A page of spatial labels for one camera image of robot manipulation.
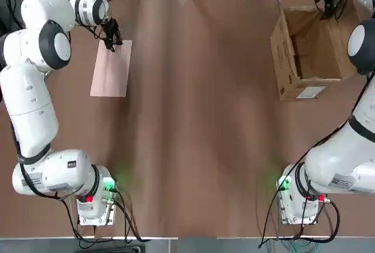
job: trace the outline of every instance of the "open cardboard box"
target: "open cardboard box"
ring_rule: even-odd
[[[311,100],[356,74],[347,56],[347,40],[358,25],[353,1],[339,20],[321,20],[316,6],[284,8],[271,35],[280,100]]]

